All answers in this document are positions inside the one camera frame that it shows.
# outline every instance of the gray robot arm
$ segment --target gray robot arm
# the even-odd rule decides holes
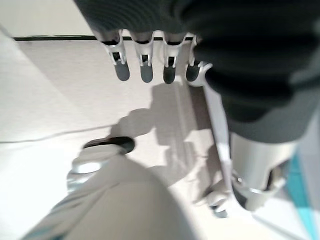
[[[117,144],[84,148],[68,174],[69,195],[23,240],[195,240],[161,181]]]
[[[319,102],[320,1],[74,1],[104,44],[112,43],[115,29],[134,33],[145,82],[152,79],[152,65],[144,63],[151,62],[152,40],[146,40],[143,33],[164,31],[163,79],[167,84],[175,78],[175,61],[185,33],[195,34],[186,78],[193,81],[201,63],[212,64],[205,78],[221,95],[232,133],[236,199],[254,211],[284,185],[289,160]],[[128,65],[122,72],[126,77],[119,78],[128,79]]]

